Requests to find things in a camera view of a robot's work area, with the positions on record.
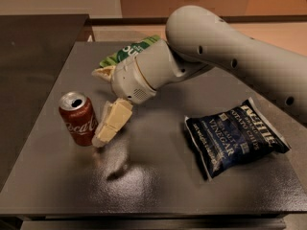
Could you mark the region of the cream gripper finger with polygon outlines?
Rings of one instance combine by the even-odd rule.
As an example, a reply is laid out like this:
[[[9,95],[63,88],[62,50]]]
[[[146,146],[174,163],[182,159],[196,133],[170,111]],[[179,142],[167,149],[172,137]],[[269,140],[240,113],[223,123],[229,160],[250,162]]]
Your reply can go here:
[[[92,71],[91,75],[97,79],[111,82],[114,71],[115,71],[115,66],[111,65],[111,66],[95,69]]]
[[[130,119],[132,108],[133,105],[129,101],[121,98],[114,103],[106,102],[101,121],[92,138],[92,145],[101,148],[108,144]]]

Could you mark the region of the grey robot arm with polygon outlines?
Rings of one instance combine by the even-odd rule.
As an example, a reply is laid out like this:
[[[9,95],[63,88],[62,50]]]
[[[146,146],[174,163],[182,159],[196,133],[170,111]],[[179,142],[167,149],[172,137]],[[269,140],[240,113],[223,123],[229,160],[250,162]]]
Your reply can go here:
[[[130,118],[132,107],[154,97],[163,85],[213,67],[307,124],[307,57],[241,34],[211,11],[184,6],[169,16],[165,39],[92,72],[108,81],[118,97],[104,106],[92,144],[99,148],[109,143]]]

